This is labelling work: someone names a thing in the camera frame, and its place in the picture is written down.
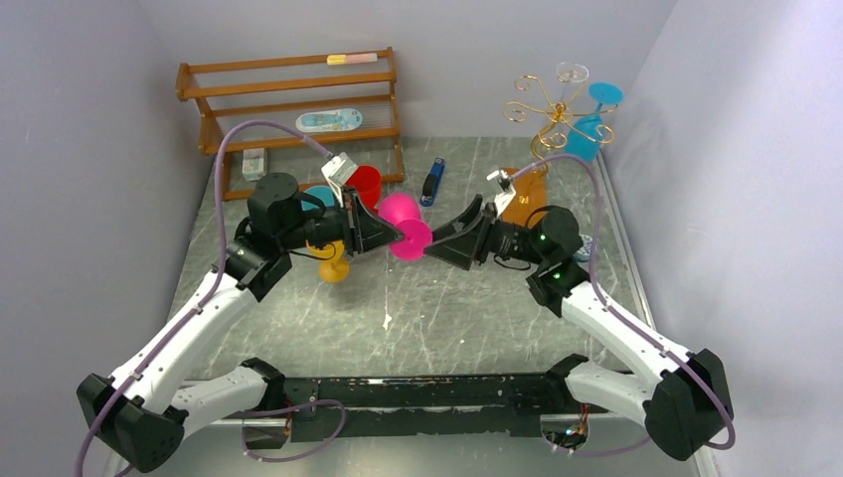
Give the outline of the teal plastic wine glass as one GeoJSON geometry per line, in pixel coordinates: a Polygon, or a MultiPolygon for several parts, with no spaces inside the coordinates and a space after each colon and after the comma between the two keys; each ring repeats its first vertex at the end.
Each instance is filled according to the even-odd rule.
{"type": "MultiPolygon", "coordinates": [[[[318,185],[310,187],[306,189],[304,193],[319,199],[326,208],[333,207],[336,205],[336,197],[332,189],[327,185],[318,185]]],[[[303,211],[316,210],[317,206],[313,203],[302,201],[301,209],[303,211]]]]}

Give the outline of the yellow plastic wine glass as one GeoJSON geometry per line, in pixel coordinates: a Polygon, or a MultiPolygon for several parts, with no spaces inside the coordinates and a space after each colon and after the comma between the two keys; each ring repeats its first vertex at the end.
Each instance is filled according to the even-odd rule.
{"type": "Polygon", "coordinates": [[[343,241],[335,240],[323,246],[309,243],[307,246],[311,255],[319,261],[318,274],[323,281],[339,283],[348,277],[350,263],[345,256],[343,241]]]}

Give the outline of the red plastic wine glass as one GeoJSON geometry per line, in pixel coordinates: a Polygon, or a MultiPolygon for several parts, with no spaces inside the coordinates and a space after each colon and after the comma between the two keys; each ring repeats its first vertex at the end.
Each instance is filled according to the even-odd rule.
{"type": "Polygon", "coordinates": [[[346,185],[357,190],[367,208],[377,208],[382,196],[382,175],[376,167],[370,165],[358,166],[346,181],[346,185]]]}

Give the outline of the pink plastic wine glass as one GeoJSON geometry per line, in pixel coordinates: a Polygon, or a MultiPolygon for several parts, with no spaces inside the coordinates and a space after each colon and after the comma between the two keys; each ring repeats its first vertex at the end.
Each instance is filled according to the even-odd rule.
{"type": "Polygon", "coordinates": [[[422,219],[421,207],[413,196],[405,193],[387,196],[379,207],[379,216],[403,235],[388,245],[396,258],[416,261],[424,256],[424,249],[432,243],[432,231],[422,219]]]}

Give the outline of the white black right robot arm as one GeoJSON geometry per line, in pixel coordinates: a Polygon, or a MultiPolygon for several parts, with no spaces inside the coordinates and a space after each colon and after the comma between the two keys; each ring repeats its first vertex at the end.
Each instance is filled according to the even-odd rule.
{"type": "Polygon", "coordinates": [[[712,351],[692,352],[639,320],[598,284],[596,266],[574,259],[584,242],[575,215],[560,206],[541,208],[527,227],[497,218],[479,198],[456,219],[435,230],[424,252],[469,269],[488,256],[534,265],[527,276],[534,300],[597,339],[628,368],[603,368],[584,357],[562,360],[560,376],[546,386],[552,408],[594,404],[643,427],[667,456],[685,461],[714,437],[735,442],[734,410],[722,360],[712,351]]]}

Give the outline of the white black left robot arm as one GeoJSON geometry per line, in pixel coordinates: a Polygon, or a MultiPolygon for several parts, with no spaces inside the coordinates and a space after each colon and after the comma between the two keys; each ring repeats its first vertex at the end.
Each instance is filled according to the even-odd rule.
{"type": "Polygon", "coordinates": [[[337,254],[365,253],[403,238],[358,192],[345,187],[333,205],[299,189],[287,173],[261,178],[248,214],[193,298],[140,352],[109,376],[78,387],[89,437],[146,473],[160,467],[191,433],[223,417],[291,411],[284,374],[251,358],[224,376],[187,389],[196,358],[214,347],[291,269],[293,254],[333,245],[337,254]]]}

